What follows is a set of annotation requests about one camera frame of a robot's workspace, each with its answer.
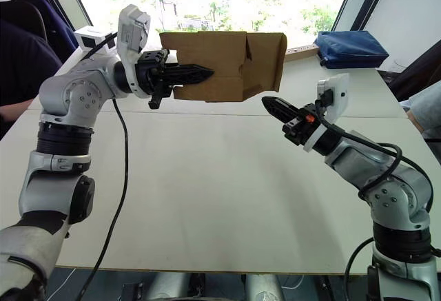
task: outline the table surface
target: table surface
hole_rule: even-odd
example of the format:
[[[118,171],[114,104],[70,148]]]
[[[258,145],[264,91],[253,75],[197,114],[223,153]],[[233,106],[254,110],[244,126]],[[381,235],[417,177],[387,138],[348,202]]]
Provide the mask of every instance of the table surface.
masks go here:
[[[372,235],[354,187],[283,138],[268,116],[123,114],[130,138],[127,198],[102,268],[172,271],[342,273]],[[17,202],[39,112],[28,110],[0,142],[0,226],[19,219]],[[374,141],[401,146],[441,188],[440,166],[404,118],[341,118]],[[94,209],[72,226],[58,265],[92,267],[123,186],[123,132],[101,112],[91,145]],[[431,220],[441,222],[435,201]],[[441,229],[432,227],[441,245]],[[352,273],[366,273],[365,249]]]
[[[78,49],[65,62],[59,74],[67,72],[84,55]],[[317,97],[317,82],[341,72],[348,72],[349,104],[342,116],[346,117],[391,117],[406,118],[403,109],[375,69],[330,70],[320,67],[318,57],[287,62],[283,65],[280,91],[264,92],[242,103],[205,103],[203,101],[182,101],[163,99],[159,110],[150,110],[146,99],[129,95],[119,103],[122,112],[177,113],[177,114],[216,114],[216,115],[259,115],[268,116],[261,103],[263,96],[280,96],[297,107],[313,102]],[[39,100],[35,100],[31,110],[40,110]],[[108,101],[103,111],[113,112],[113,104]]]

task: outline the robotic arm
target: robotic arm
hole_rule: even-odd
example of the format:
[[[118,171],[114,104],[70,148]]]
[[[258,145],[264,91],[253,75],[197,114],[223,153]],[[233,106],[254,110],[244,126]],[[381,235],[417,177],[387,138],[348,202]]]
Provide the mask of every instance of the robotic arm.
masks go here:
[[[431,184],[405,165],[379,180],[394,158],[330,125],[346,107],[346,83],[347,74],[321,81],[316,104],[301,109],[281,98],[264,97],[262,101],[284,123],[287,139],[322,154],[325,163],[359,189],[370,206],[375,245],[373,264],[368,268],[367,300],[440,301],[427,210]],[[327,108],[326,117],[322,108]]]
[[[47,79],[37,149],[30,153],[19,199],[20,221],[0,231],[2,300],[43,300],[64,238],[92,210],[94,180],[89,145],[98,113],[108,99],[134,93],[159,108],[175,85],[199,83],[214,72],[166,63],[168,51],[144,52],[150,17],[129,5],[119,16],[116,56],[86,59],[67,74]]]

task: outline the orange component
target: orange component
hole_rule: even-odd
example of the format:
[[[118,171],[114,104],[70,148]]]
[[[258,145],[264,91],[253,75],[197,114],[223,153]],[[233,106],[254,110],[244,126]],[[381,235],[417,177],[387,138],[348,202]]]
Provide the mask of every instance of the orange component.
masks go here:
[[[316,118],[311,114],[306,115],[305,119],[308,123],[314,123],[314,121],[316,120]]]

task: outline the blue bag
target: blue bag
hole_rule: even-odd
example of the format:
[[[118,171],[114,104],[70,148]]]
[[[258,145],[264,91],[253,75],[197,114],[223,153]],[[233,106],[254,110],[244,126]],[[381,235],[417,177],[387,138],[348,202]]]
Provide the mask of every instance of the blue bag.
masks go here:
[[[376,68],[389,56],[367,31],[321,31],[314,42],[329,69]]]

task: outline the cardboard flap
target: cardboard flap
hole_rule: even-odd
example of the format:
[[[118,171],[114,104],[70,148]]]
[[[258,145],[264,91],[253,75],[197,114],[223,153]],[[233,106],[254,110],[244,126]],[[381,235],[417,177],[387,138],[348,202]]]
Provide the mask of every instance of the cardboard flap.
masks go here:
[[[176,50],[180,64],[214,70],[199,84],[175,87],[174,98],[204,101],[243,101],[265,90],[278,90],[286,37],[281,33],[165,32],[164,48]]]

